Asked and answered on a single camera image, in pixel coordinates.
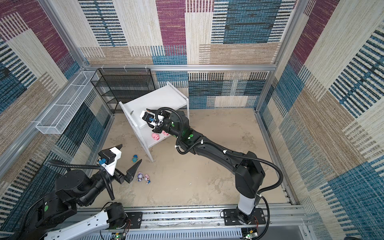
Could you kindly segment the teal hooded Doraemon figure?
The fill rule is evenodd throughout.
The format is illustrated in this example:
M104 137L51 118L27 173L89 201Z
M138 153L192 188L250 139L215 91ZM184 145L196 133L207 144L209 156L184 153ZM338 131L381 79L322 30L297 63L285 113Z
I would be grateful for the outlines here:
M133 158L132 158L132 162L133 163L136 163L138 161L138 156L137 155L134 155Z

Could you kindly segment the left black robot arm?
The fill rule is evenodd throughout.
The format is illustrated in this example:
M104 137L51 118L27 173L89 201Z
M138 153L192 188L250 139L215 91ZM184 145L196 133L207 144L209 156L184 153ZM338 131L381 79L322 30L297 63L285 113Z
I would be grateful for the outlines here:
M132 221L125 213L121 203L115 202L112 182L131 183L142 163L141 160L122 173L116 168L121 157L122 145L99 152L95 165L68 164L61 160L51 160L52 167L63 168L67 172L56 179L53 191L33 203L23 218L21 226L9 238L11 240L63 240L81 238L94 231L121 229ZM97 196L107 191L111 203L96 215L66 229L54 231L66 219L78 212L78 207L90 206Z

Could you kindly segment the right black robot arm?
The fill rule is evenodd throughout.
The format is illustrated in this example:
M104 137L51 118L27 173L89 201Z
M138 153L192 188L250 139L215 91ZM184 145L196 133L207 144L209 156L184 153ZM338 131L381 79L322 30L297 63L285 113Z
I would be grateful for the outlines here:
M235 176L235 186L240 193L237 206L241 217L250 217L264 192L279 187L284 179L282 170L275 164L258 158L254 153L232 151L190 127L184 112L169 107L143 111L142 120L154 133L166 133L176 138L175 148L180 155L191 153L208 158L225 167ZM263 165L273 168L278 174L275 184L262 187L266 176Z

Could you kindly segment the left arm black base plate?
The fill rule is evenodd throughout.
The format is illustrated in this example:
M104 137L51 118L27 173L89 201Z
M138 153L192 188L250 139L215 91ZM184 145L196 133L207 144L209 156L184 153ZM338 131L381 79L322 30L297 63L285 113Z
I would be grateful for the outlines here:
M107 230L140 229L142 224L143 212L125 212L123 220L116 220Z

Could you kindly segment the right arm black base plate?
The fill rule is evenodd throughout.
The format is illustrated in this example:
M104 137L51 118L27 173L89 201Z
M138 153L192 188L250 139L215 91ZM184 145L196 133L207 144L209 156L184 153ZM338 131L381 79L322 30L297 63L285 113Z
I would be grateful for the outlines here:
M220 216L224 219L226 226L265 225L267 223L264 211L261 208L254 208L249 215L244 214L238 208L224 209Z

